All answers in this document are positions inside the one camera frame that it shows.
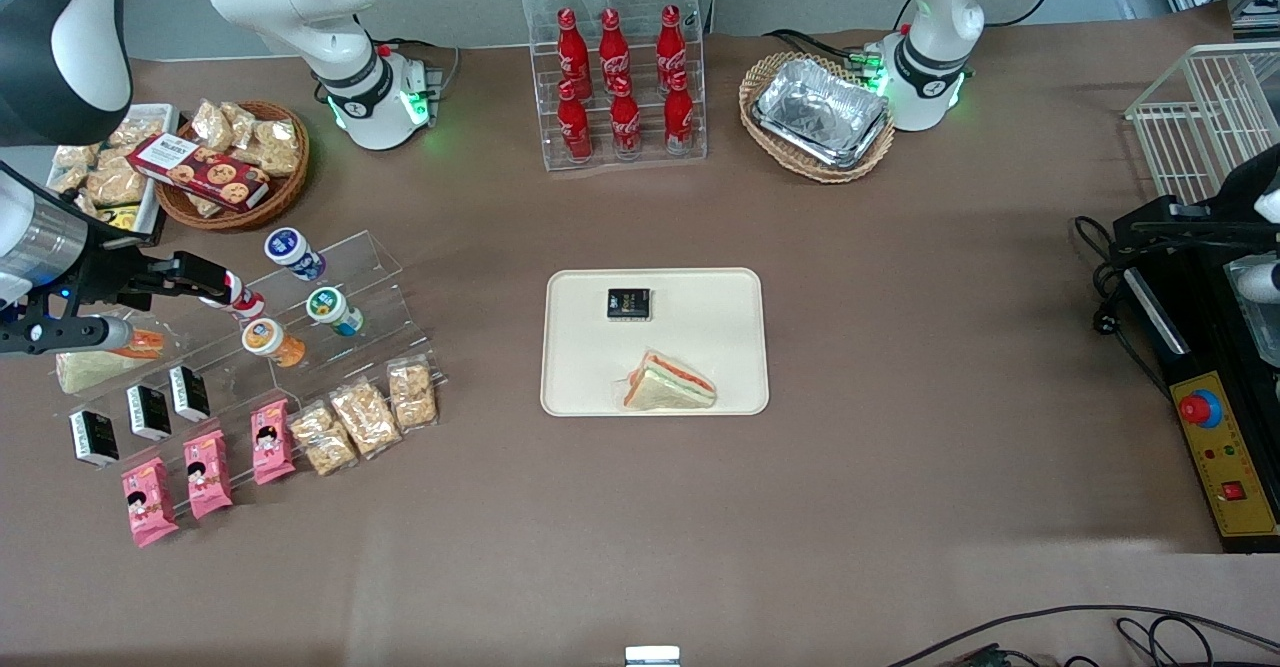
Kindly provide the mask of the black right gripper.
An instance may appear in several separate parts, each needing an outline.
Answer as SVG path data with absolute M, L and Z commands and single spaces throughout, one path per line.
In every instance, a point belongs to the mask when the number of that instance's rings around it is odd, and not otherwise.
M 61 277 L 67 310 L 87 310 L 92 303 L 114 303 L 128 310 L 150 310 L 160 294 L 206 298 L 207 291 L 227 289 L 227 269 L 197 253 L 177 251 L 169 262 L 142 253 L 136 246 L 106 248 L 106 227 L 72 213 L 64 218 L 82 230 L 79 257 Z

